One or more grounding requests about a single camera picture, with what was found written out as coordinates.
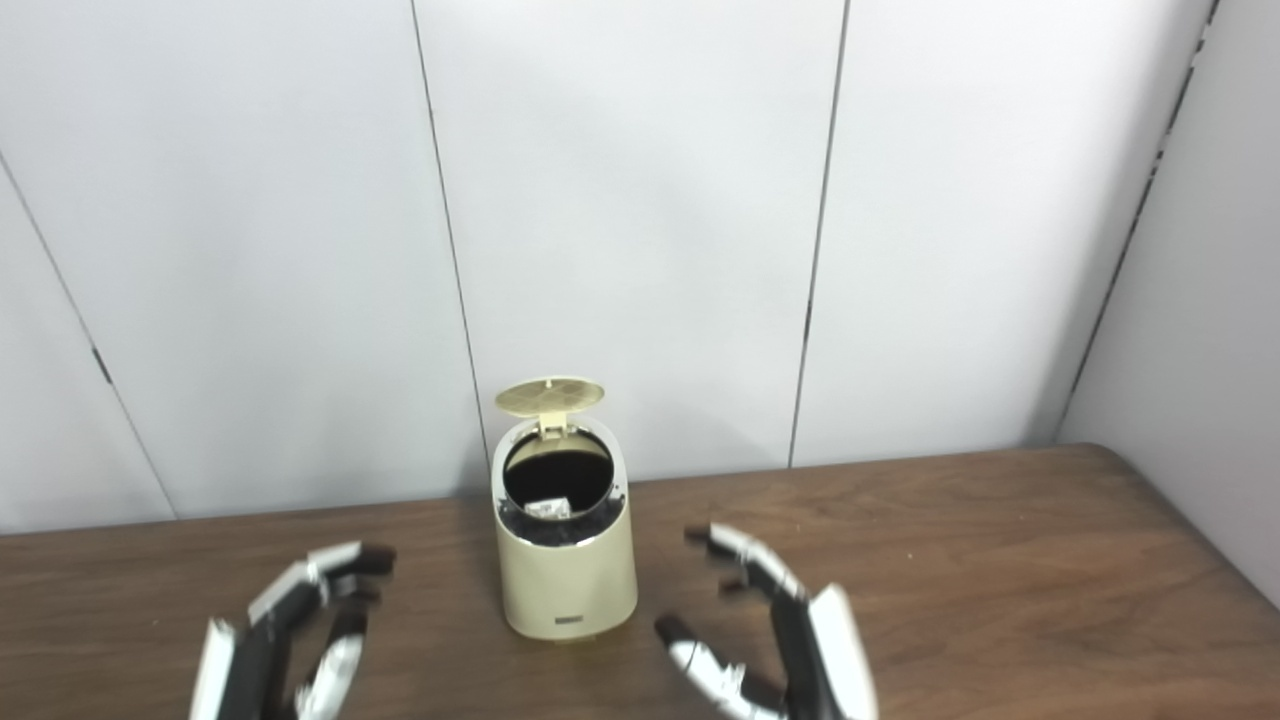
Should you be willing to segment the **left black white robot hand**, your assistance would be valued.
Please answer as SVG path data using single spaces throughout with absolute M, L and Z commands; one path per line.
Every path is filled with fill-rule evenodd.
M 207 624 L 192 719 L 337 719 L 364 659 L 378 580 L 393 575 L 397 550 L 348 542 L 292 562 L 247 607 L 238 628 Z M 335 615 L 323 651 L 301 683 L 285 687 L 294 634 L 325 609 Z

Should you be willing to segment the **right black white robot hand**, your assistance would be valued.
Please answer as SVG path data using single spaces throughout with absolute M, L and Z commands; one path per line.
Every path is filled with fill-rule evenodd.
M 756 592 L 769 605 L 771 626 L 786 683 L 733 664 L 678 616 L 654 623 L 681 675 L 727 719 L 878 719 L 876 683 L 845 589 L 810 591 L 763 541 L 726 524 L 689 527 L 686 541 L 709 559 L 737 568 L 722 594 Z

